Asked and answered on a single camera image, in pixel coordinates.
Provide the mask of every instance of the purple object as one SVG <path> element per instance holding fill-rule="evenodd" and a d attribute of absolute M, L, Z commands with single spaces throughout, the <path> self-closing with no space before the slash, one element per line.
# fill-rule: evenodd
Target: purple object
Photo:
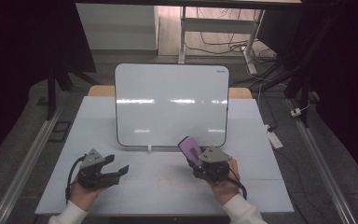
<path fill-rule="evenodd" d="M 183 154 L 185 154 L 186 158 L 193 161 L 196 166 L 202 165 L 202 161 L 200 160 L 202 151 L 194 138 L 186 137 L 178 144 L 178 146 Z"/>

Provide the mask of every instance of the white table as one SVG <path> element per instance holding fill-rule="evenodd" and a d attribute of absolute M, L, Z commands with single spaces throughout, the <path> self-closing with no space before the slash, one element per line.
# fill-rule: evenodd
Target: white table
<path fill-rule="evenodd" d="M 115 98 L 85 97 L 62 154 L 36 208 L 37 214 L 59 214 L 75 160 L 95 148 L 116 155 L 102 172 L 129 164 L 117 186 L 104 191 L 89 212 L 97 216 L 220 216 L 225 212 L 209 186 L 191 174 L 177 147 L 122 147 L 117 142 Z M 227 141 L 222 149 L 239 164 L 248 201 L 260 212 L 293 212 L 255 100 L 228 101 Z"/>

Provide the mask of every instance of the power strip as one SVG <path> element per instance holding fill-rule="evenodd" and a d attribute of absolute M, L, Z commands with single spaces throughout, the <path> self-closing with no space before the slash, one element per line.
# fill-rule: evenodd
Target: power strip
<path fill-rule="evenodd" d="M 268 137 L 268 140 L 270 141 L 270 143 L 272 144 L 272 147 L 274 149 L 278 149 L 278 148 L 283 147 L 283 144 L 279 140 L 277 135 L 273 131 L 271 131 L 271 132 L 268 131 L 268 129 L 269 129 L 268 125 L 265 125 L 265 126 L 266 126 L 266 130 L 267 130 L 267 137 Z"/>

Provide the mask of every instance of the black curtain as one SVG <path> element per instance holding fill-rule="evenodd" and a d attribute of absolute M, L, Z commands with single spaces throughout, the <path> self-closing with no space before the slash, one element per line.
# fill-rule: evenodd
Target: black curtain
<path fill-rule="evenodd" d="M 0 0 L 0 145 L 52 66 L 95 72 L 89 44 L 69 0 Z"/>
<path fill-rule="evenodd" d="M 358 0 L 343 8 L 310 71 L 317 111 L 358 163 Z"/>

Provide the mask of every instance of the metal rail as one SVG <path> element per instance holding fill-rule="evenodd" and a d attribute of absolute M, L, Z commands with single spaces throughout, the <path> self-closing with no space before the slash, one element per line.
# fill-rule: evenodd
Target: metal rail
<path fill-rule="evenodd" d="M 295 103 L 293 103 L 291 100 L 286 100 L 286 103 L 291 109 L 295 108 Z M 339 188 L 336 179 L 333 177 L 326 161 L 324 160 L 324 156 L 322 155 L 321 150 L 315 142 L 310 129 L 306 128 L 300 119 L 296 119 L 296 124 L 307 145 L 308 150 L 310 151 L 310 156 L 313 158 L 324 185 L 332 197 L 333 203 L 336 206 L 342 222 L 345 224 L 357 223 L 344 194 Z"/>
<path fill-rule="evenodd" d="M 54 128 L 55 123 L 60 116 L 63 106 L 66 102 L 66 99 L 69 96 L 68 92 L 61 92 L 60 94 L 62 100 L 58 105 L 58 109 L 52 116 L 51 120 L 46 120 L 39 133 L 37 134 L 36 139 L 32 143 L 27 155 L 25 156 L 22 164 L 11 181 L 7 191 L 0 202 L 0 223 L 6 223 L 8 217 L 10 216 L 11 211 L 19 199 L 20 194 L 30 176 L 31 172 L 34 169 L 34 165 L 36 164 L 37 159 L 42 152 L 43 147 L 48 141 L 48 136 L 51 133 L 51 130 Z"/>

